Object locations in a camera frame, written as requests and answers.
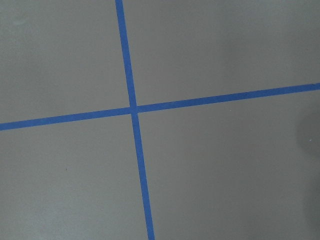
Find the blue tape line lengthwise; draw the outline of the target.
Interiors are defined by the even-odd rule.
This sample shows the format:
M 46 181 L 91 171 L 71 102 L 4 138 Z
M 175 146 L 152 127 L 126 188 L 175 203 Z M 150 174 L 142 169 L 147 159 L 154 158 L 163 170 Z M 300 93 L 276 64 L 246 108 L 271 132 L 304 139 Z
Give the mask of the blue tape line lengthwise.
M 138 167 L 138 174 L 139 174 L 139 182 L 140 182 L 147 238 L 149 240 L 154 240 L 155 239 L 154 225 L 153 225 L 153 218 L 152 218 L 152 211 L 151 211 L 151 204 L 150 204 L 148 179 L 147 179 L 145 159 L 144 159 L 143 143 L 142 143 L 142 137 L 141 137 L 140 121 L 138 116 L 138 106 L 137 106 L 137 100 L 136 100 L 136 91 L 135 91 L 134 76 L 132 71 L 130 47 L 129 47 L 129 41 L 128 41 L 123 2 L 121 0 L 116 0 L 115 7 L 116 7 L 116 14 L 117 14 L 119 35 L 120 35 L 120 43 L 121 43 L 127 92 L 128 92 L 129 109 L 130 109 L 130 115 L 131 115 L 135 152 L 136 152 L 136 158 L 137 158 L 137 167 Z

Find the blue tape line crosswise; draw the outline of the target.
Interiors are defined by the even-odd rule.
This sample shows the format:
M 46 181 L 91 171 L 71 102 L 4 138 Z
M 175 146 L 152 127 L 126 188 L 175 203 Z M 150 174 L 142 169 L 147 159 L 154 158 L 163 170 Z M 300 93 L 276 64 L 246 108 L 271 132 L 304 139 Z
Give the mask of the blue tape line crosswise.
M 217 96 L 200 97 L 200 98 L 193 98 L 193 99 L 186 99 L 186 100 L 138 105 L 136 107 L 122 107 L 122 108 L 67 114 L 67 115 L 60 115 L 60 116 L 51 116 L 51 117 L 44 117 L 44 118 L 1 123 L 0 130 L 7 131 L 7 130 L 31 128 L 31 127 L 37 127 L 37 126 L 47 126 L 47 125 L 54 125 L 54 124 L 61 124 L 61 123 L 130 115 L 135 113 L 155 112 L 155 111 L 161 111 L 161 110 L 170 110 L 170 109 L 186 108 L 186 107 L 193 107 L 193 106 L 202 106 L 202 105 L 208 105 L 208 104 L 233 102 L 233 101 L 246 100 L 246 99 L 255 99 L 255 98 L 264 98 L 264 97 L 270 97 L 270 96 L 318 91 L 319 89 L 320 89 L 319 83 L 311 83 L 311 84 L 255 90 L 255 91 L 248 91 L 248 92 L 224 94 L 224 95 L 217 95 Z

